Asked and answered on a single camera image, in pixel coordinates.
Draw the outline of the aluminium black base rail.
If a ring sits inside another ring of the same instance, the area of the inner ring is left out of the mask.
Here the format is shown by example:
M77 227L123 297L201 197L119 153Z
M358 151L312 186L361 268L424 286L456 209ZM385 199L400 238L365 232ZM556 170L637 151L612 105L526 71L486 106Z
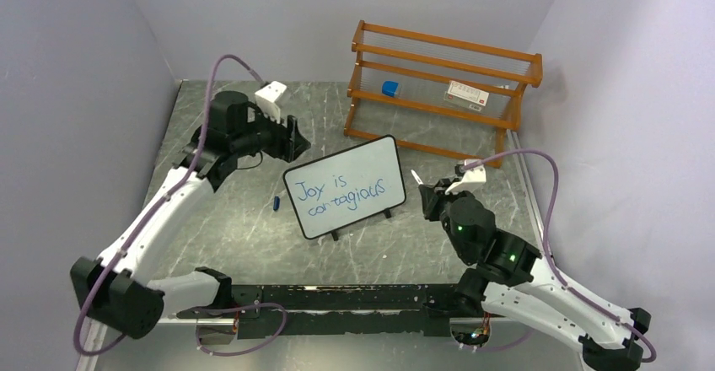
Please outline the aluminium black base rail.
M565 337L581 350L574 322L522 298L503 296L516 304L511 320L525 326L518 339L491 346L491 320L497 311L467 301L453 284L379 284L347 286L231 285L222 280L206 299L171 308L177 291L162 280L154 288L122 283L101 291L87 316L119 331L121 337L145 337L163 320L193 324L199 349L229 340L261 340L278 336L339 336L420 333L451 337L476 352L501 352L526 342L534 331Z

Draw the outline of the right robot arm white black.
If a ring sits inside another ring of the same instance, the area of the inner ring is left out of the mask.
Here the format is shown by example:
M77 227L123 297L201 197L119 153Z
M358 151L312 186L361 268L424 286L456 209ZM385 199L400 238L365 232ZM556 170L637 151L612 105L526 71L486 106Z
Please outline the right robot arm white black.
M438 222L467 266L454 301L464 315L516 320L563 342L593 370L637 370L651 315L609 302L564 275L539 248L499 229L475 196L449 181L418 187L422 213Z

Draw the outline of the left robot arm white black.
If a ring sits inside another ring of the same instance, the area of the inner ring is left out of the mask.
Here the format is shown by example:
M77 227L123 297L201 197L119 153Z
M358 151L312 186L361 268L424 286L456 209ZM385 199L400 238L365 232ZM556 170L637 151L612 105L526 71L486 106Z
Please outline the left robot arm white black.
M231 278L198 267L181 277L154 279L159 257L191 213L238 169L239 159L270 156L293 162L309 147L294 116L281 116L287 88L271 82L249 98L215 94L208 120L179 152L164 182L130 227L97 258L81 257L70 278L87 318L139 339L169 315L206 310L227 314L235 304Z

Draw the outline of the white blue marker pen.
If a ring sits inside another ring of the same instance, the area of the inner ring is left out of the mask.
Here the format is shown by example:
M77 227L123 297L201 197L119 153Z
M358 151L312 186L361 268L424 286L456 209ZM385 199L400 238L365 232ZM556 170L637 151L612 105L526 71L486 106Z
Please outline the white blue marker pen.
M424 185L425 185L425 183L424 183L424 181L422 180L422 178L420 177L420 175L419 175L414 169L411 169L410 172L411 172L411 175L412 175L414 181L415 181L419 186L424 186Z

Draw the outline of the orange wooden shelf rack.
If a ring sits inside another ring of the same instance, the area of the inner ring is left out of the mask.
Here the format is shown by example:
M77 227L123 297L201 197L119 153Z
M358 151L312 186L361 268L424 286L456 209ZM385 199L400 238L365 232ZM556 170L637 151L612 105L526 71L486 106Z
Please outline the orange wooden shelf rack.
M347 137L373 140L377 134L355 125L360 106L388 105L447 121L461 120L477 129L490 129L494 150L506 149L510 132L522 121L522 103L528 87L538 88L544 77L540 53L514 51L465 40L429 35L361 20L351 41L355 55L347 85L350 109L343 127ZM487 91L482 112L444 101L451 80ZM381 94L384 81L401 85L397 98Z

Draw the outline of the small whiteboard black frame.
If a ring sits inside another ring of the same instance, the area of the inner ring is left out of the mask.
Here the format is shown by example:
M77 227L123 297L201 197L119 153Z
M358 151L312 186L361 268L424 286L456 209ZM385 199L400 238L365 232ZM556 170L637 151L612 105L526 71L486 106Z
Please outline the small whiteboard black frame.
M289 200L306 240L406 202L406 185L396 139L375 138L286 170Z

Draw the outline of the white red box on shelf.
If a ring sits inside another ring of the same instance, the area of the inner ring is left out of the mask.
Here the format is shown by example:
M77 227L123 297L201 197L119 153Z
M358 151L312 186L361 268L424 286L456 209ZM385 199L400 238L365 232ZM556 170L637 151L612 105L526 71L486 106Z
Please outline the white red box on shelf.
M475 112L482 112L487 106L490 94L470 85L451 80L444 93L444 101Z

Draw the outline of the blue eraser on shelf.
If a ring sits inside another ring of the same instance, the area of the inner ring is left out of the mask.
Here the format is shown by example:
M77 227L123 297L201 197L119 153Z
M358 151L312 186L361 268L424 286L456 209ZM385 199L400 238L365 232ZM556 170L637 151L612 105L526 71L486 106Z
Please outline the blue eraser on shelf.
M397 98L401 91L401 85L396 81L384 81L381 85L381 94L391 98Z

